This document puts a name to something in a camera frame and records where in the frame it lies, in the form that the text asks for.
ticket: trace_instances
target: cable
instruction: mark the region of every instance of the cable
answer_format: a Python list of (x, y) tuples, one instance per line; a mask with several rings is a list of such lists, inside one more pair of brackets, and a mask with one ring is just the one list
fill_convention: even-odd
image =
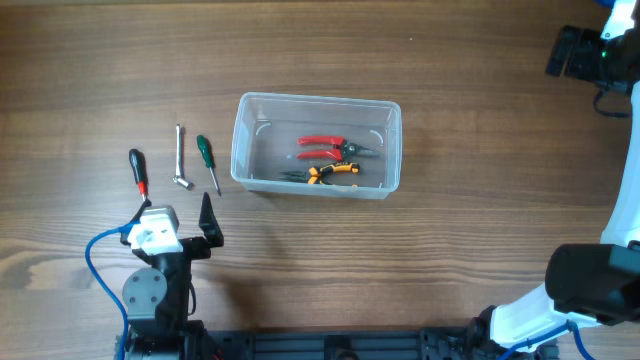
[(585, 349), (584, 344), (582, 343), (582, 338), (580, 338), (580, 330), (578, 329), (578, 325), (574, 322), (571, 322), (571, 331), (573, 331), (573, 339), (576, 341), (576, 347), (586, 360), (596, 360), (593, 356), (589, 355), (587, 349)]
[(91, 273), (93, 274), (93, 276), (95, 276), (96, 280), (98, 281), (98, 283), (100, 284), (100, 286), (102, 286), (102, 288), (104, 289), (104, 291), (107, 292), (107, 295), (109, 295), (109, 297), (111, 297), (111, 299), (113, 300), (113, 302), (116, 303), (116, 305), (118, 306), (118, 309), (120, 309), (120, 312), (122, 313), (122, 320), (124, 321), (124, 330), (122, 330), (122, 338), (120, 339), (120, 350), (119, 350), (119, 354), (118, 354), (118, 358), (120, 360), (124, 360), (124, 345), (127, 342), (127, 332), (129, 330), (129, 321), (127, 320), (127, 311), (124, 309), (124, 306), (122, 305), (122, 303), (120, 302), (120, 300), (118, 300), (118, 297), (116, 296), (116, 294), (113, 293), (113, 291), (111, 291), (111, 289), (109, 289), (109, 287), (107, 286), (107, 284), (105, 284), (104, 280), (102, 280), (102, 278), (100, 277), (100, 275), (98, 275), (98, 271), (96, 270), (96, 268), (93, 266), (93, 263), (91, 263), (91, 247), (98, 242), (98, 240), (112, 235), (112, 234), (118, 234), (118, 233), (129, 233), (129, 231), (131, 230), (131, 227), (133, 227), (134, 223), (129, 223), (125, 226), (121, 226), (115, 229), (111, 229), (111, 230), (107, 230), (105, 232), (103, 232), (102, 234), (94, 237), (93, 239), (91, 239), (91, 241), (89, 241), (89, 243), (87, 244), (87, 249), (84, 251), (84, 259), (87, 261), (87, 266), (89, 266), (89, 270), (91, 271)]
[(533, 344), (543, 343), (543, 342), (545, 342), (545, 341), (547, 341), (549, 339), (552, 339), (556, 335), (558, 335), (558, 334), (560, 334), (562, 332), (565, 332), (565, 331), (573, 332), (573, 338), (576, 341), (576, 347), (578, 348), (578, 351), (580, 352), (580, 355), (582, 355), (583, 358), (585, 358), (586, 360), (595, 360), (595, 358), (593, 358), (591, 355), (589, 355), (589, 353), (587, 352), (587, 349), (584, 347), (584, 344), (582, 343), (582, 338), (580, 338), (580, 330), (578, 329), (578, 324), (576, 324), (573, 321), (567, 321), (563, 325), (560, 325), (557, 328), (549, 331), (548, 333), (538, 336), (537, 338), (533, 338), (531, 340), (527, 339), (525, 341), (522, 341), (520, 343), (517, 343), (517, 344), (513, 345), (512, 347), (510, 347), (507, 350), (507, 352), (502, 354), (502, 356), (500, 356), (498, 358), (498, 360), (506, 360), (517, 349), (523, 348), (525, 346), (526, 347), (531, 347)]
[(631, 114), (629, 114), (629, 113), (606, 111), (606, 110), (601, 110), (598, 107), (598, 102), (600, 102), (600, 99), (602, 99), (602, 97), (605, 96), (607, 94), (607, 92), (608, 92), (608, 90), (607, 89), (603, 89), (603, 88), (600, 88), (600, 90), (598, 90), (598, 93), (593, 98), (593, 110), (595, 110), (598, 114), (600, 114), (602, 116), (613, 117), (613, 118), (617, 118), (617, 119), (630, 118)]
[(507, 360), (509, 358), (509, 356), (511, 356), (517, 349), (523, 348), (523, 347), (531, 347), (533, 344), (538, 344), (538, 343), (542, 343), (545, 342), (551, 338), (553, 338), (554, 336), (563, 333), (565, 331), (569, 330), (569, 322), (566, 322), (560, 326), (558, 326), (557, 328), (549, 331), (548, 333), (544, 334), (544, 335), (540, 335), (537, 338), (533, 338), (531, 340), (527, 339), (525, 341), (519, 342), (515, 345), (513, 345), (512, 347), (509, 348), (509, 350), (507, 350), (506, 353), (502, 354), (502, 356), (500, 356), (498, 358), (498, 360)]
[(187, 316), (191, 316), (196, 313), (196, 289), (193, 287), (193, 282), (189, 283), (189, 291), (191, 292), (191, 298), (193, 299), (193, 307)]

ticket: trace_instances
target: red screwdriver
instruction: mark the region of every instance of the red screwdriver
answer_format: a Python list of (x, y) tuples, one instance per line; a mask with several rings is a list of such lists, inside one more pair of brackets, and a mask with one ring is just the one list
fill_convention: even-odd
[(133, 178), (138, 185), (142, 201), (147, 200), (147, 172), (144, 168), (144, 155), (138, 149), (129, 150), (129, 162), (133, 169)]

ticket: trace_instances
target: screwdriver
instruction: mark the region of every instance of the screwdriver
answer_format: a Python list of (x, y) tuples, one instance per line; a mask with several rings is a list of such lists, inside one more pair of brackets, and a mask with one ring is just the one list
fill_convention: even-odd
[(129, 163), (133, 169), (133, 179), (138, 185), (142, 201), (147, 201), (147, 173), (144, 169), (144, 155), (138, 149), (129, 150)]
[(218, 186), (218, 179), (216, 178), (216, 172), (213, 170), (215, 165), (213, 164), (213, 156), (211, 155), (211, 145), (209, 145), (209, 140), (203, 135), (198, 135), (196, 138), (198, 141), (198, 149), (202, 153), (202, 158), (204, 159), (204, 164), (209, 168), (211, 172), (211, 177), (213, 178), (213, 185), (216, 187), (216, 191), (218, 192), (218, 196), (222, 196), (220, 193), (220, 187)]

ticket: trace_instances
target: orange-handled pliers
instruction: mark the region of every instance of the orange-handled pliers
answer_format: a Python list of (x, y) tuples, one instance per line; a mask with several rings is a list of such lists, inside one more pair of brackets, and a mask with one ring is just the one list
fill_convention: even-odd
[(281, 176), (280, 179), (307, 184), (333, 185), (322, 180), (322, 177), (334, 172), (352, 172), (357, 174), (360, 172), (360, 165), (357, 163), (342, 162), (323, 167), (314, 166), (309, 169), (309, 171), (284, 171), (281, 173), (283, 176)]

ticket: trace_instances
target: green screwdriver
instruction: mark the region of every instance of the green screwdriver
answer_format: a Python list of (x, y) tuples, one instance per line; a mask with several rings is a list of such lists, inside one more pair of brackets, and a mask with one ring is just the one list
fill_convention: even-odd
[(198, 149), (202, 153), (202, 158), (204, 159), (204, 164), (209, 168), (211, 172), (211, 177), (213, 178), (213, 185), (216, 186), (216, 191), (218, 192), (218, 196), (222, 196), (220, 193), (220, 187), (218, 186), (218, 179), (216, 178), (216, 172), (213, 171), (215, 165), (213, 164), (213, 156), (211, 155), (211, 145), (209, 144), (209, 140), (202, 135), (198, 135)]

